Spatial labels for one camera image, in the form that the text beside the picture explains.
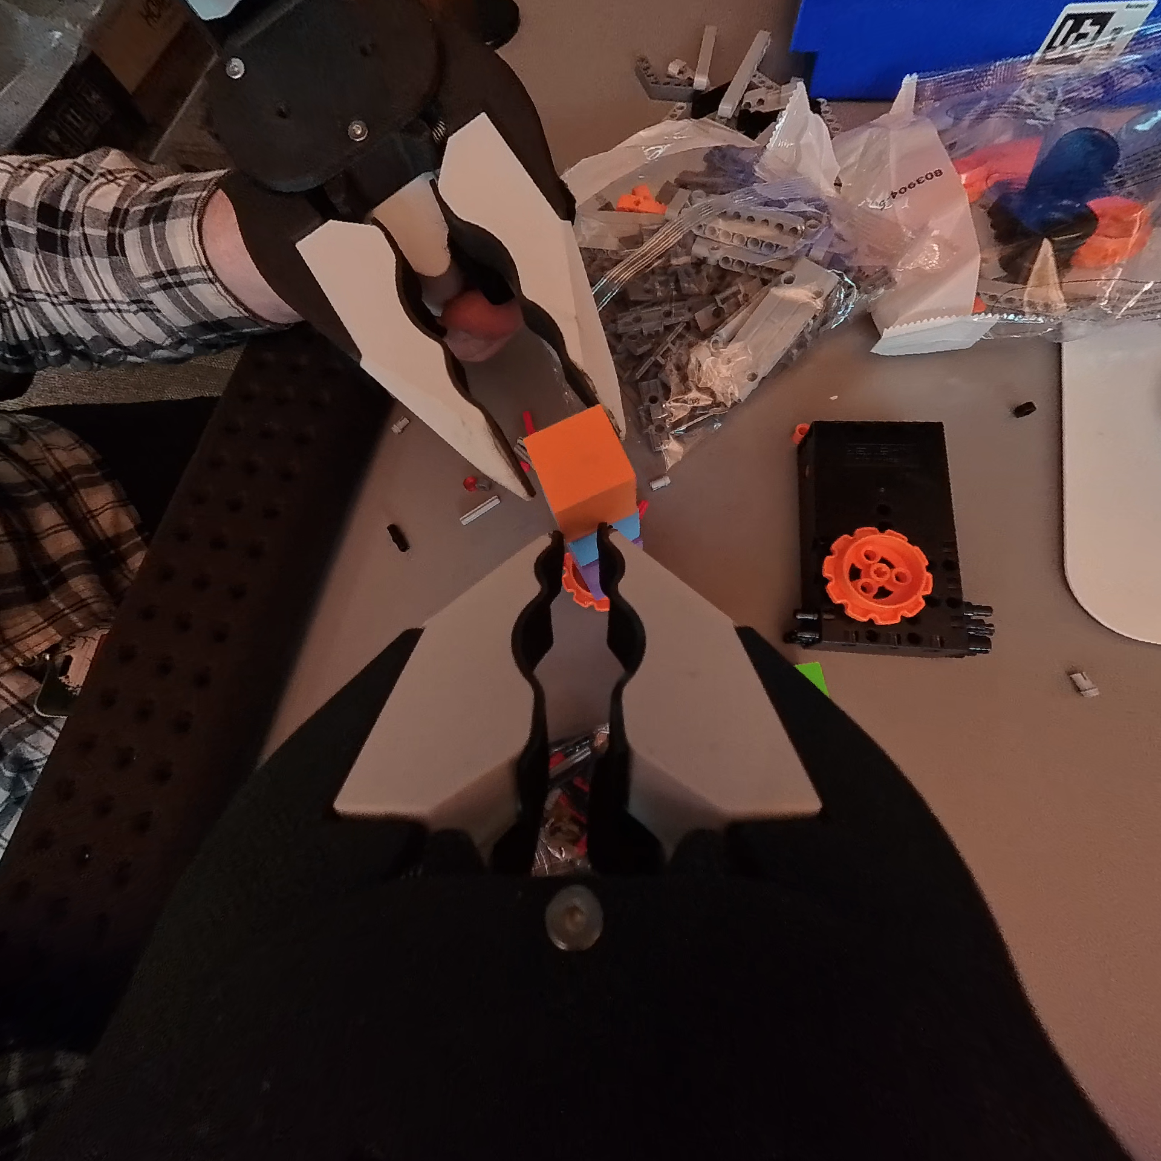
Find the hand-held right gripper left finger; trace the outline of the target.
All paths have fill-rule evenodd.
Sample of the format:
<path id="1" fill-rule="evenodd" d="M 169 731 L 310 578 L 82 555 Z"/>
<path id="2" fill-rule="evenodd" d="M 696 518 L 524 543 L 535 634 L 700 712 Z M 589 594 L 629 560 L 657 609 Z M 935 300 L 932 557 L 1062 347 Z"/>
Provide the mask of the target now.
<path id="1" fill-rule="evenodd" d="M 339 815 L 459 830 L 479 848 L 515 826 L 537 662 L 519 662 L 513 633 L 559 593 L 562 549 L 557 532 L 535 537 L 427 619 L 339 790 Z"/>

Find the purple cube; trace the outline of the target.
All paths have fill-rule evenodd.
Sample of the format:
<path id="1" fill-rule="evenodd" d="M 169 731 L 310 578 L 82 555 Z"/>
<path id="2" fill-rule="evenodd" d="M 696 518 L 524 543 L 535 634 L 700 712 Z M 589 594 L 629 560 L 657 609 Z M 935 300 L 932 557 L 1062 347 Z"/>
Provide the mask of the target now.
<path id="1" fill-rule="evenodd" d="M 644 544 L 642 544 L 642 546 L 633 544 L 633 550 L 640 549 L 643 546 Z M 628 547 L 622 546 L 620 549 L 620 554 L 622 557 L 621 578 L 624 579 L 625 576 L 629 575 L 629 565 L 632 562 L 631 550 Z M 582 580 L 585 582 L 585 586 L 588 587 L 588 590 L 593 594 L 595 600 L 602 600 L 604 597 L 604 590 L 602 587 L 602 580 L 600 580 L 600 558 L 599 558 L 599 561 L 593 562 L 592 565 L 588 565 L 588 567 L 584 567 L 584 568 L 580 568 L 578 565 L 575 565 L 575 569 L 577 569 L 578 575 L 582 578 Z"/>

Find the blue cube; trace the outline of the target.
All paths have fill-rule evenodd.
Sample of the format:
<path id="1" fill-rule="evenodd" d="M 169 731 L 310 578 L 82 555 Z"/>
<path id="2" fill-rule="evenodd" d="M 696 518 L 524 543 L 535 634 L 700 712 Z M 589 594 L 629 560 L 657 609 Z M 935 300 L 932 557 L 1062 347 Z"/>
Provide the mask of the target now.
<path id="1" fill-rule="evenodd" d="M 642 510 L 638 508 L 631 515 L 617 520 L 611 529 L 640 547 L 643 543 Z M 599 533 L 591 532 L 580 540 L 568 542 L 568 551 L 580 568 L 592 565 L 600 558 Z"/>

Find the orange cube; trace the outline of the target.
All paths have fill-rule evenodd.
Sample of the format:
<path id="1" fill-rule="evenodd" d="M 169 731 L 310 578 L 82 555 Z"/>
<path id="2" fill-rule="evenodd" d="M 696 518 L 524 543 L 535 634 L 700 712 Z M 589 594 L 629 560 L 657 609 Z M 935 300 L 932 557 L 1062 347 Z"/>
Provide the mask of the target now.
<path id="1" fill-rule="evenodd" d="M 638 514 L 636 474 L 603 406 L 526 435 L 524 446 L 566 542 Z"/>

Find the person's left forearm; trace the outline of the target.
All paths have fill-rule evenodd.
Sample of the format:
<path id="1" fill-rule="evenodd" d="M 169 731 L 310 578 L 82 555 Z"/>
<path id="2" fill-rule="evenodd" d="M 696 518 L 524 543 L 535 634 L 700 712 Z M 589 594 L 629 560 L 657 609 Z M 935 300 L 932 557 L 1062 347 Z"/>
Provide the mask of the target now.
<path id="1" fill-rule="evenodd" d="M 2 159 L 2 367 L 177 362 L 300 320 L 223 186 L 99 149 Z"/>

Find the grey desk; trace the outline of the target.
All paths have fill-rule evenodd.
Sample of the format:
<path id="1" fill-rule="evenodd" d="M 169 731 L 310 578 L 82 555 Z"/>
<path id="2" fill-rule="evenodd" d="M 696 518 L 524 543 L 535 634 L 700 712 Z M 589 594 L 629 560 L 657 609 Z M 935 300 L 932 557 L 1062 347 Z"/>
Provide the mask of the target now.
<path id="1" fill-rule="evenodd" d="M 1128 1158 L 1041 1025 L 922 795 L 839 706 L 740 627 L 821 800 L 694 832 L 667 861 L 530 875 L 542 690 L 520 814 L 459 830 L 335 800 L 421 629 L 263 770 L 295 836 L 289 920 L 252 966 L 252 1077 L 187 1126 L 97 1128 L 79 1158 Z"/>

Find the person's left hand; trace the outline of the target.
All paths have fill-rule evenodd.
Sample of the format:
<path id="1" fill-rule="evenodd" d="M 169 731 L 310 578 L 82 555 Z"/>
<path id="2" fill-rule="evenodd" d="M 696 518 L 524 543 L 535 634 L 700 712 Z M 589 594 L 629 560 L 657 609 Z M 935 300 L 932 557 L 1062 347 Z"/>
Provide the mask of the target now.
<path id="1" fill-rule="evenodd" d="M 440 323 L 445 344 L 461 363 L 483 363 L 495 356 L 523 329 L 516 298 L 492 303 L 476 287 L 463 289 L 443 307 Z"/>

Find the clear bag of dark parts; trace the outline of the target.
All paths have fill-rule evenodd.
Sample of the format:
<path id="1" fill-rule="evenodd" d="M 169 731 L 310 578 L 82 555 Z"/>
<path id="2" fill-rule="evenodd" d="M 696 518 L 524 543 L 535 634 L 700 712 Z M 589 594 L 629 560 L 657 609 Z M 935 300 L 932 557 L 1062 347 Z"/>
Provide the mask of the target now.
<path id="1" fill-rule="evenodd" d="M 610 732 L 609 723 L 603 723 L 591 732 L 550 743 L 534 876 L 573 876 L 591 871 L 591 782 L 609 746 Z"/>

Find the small orange gear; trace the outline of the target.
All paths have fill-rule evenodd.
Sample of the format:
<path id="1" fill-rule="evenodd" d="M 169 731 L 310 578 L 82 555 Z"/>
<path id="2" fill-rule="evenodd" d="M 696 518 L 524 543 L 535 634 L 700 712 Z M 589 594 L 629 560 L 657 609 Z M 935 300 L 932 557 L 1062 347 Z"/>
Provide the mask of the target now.
<path id="1" fill-rule="evenodd" d="M 595 600 L 593 594 L 588 590 L 585 582 L 577 572 L 577 564 L 568 549 L 564 551 L 563 558 L 562 587 L 582 608 L 597 613 L 607 613 L 610 611 L 611 602 L 606 596 L 602 600 Z"/>

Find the dark grey angled beam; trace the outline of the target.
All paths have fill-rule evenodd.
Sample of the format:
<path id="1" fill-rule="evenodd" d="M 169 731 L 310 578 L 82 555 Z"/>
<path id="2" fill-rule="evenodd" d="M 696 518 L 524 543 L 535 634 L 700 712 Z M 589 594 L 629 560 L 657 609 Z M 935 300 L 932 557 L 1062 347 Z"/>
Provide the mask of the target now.
<path id="1" fill-rule="evenodd" d="M 683 62 L 678 65 L 675 74 L 662 72 L 646 55 L 639 54 L 633 61 L 633 73 L 650 99 L 678 105 L 691 103 L 703 91 L 697 88 L 696 76 L 689 66 Z"/>

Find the person's plaid shirt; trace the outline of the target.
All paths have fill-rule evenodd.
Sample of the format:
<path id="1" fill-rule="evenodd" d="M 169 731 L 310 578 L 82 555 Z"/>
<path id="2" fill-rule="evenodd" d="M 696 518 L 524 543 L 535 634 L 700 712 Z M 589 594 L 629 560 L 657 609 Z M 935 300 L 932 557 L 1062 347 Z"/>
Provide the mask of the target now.
<path id="1" fill-rule="evenodd" d="M 112 623 L 144 558 L 136 507 L 46 416 L 2 419 L 2 848 L 63 731 L 36 709 L 46 655 Z"/>

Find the white paper bag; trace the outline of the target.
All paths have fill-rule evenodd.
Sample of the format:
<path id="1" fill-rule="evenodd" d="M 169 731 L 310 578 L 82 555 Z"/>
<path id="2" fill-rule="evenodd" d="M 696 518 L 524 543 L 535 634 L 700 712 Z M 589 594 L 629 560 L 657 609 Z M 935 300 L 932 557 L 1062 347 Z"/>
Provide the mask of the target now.
<path id="1" fill-rule="evenodd" d="M 964 351 L 994 320 L 976 309 L 982 253 L 964 181 L 907 74 L 889 110 L 834 141 L 838 191 L 861 254 L 891 276 L 871 307 L 873 351 Z"/>

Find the white book stand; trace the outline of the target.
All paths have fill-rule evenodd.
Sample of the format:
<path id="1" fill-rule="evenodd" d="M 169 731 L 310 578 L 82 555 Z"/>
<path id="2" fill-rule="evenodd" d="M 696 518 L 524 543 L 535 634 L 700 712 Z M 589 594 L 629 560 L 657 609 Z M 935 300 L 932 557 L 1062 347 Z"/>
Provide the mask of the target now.
<path id="1" fill-rule="evenodd" d="M 1065 576 L 1103 627 L 1160 644 L 1160 327 L 1062 348 Z"/>

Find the clear bag of orange parts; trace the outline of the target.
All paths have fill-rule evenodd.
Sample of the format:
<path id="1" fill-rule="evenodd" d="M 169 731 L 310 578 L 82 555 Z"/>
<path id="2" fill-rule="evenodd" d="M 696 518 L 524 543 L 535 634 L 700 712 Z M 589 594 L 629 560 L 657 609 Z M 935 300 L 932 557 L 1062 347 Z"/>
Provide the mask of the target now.
<path id="1" fill-rule="evenodd" d="M 983 338 L 1063 343 L 1160 316 L 1160 48 L 1011 58 L 904 80 L 967 196 L 967 314 L 896 330 L 907 354 Z"/>

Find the white printed tag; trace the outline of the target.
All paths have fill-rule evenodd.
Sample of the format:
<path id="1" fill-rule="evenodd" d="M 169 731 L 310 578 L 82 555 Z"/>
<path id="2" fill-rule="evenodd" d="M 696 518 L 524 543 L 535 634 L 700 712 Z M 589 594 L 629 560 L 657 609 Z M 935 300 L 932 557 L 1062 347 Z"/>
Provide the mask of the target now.
<path id="1" fill-rule="evenodd" d="M 1034 54 L 1038 66 L 1105 62 L 1149 23 L 1157 1 L 1069 3 Z"/>

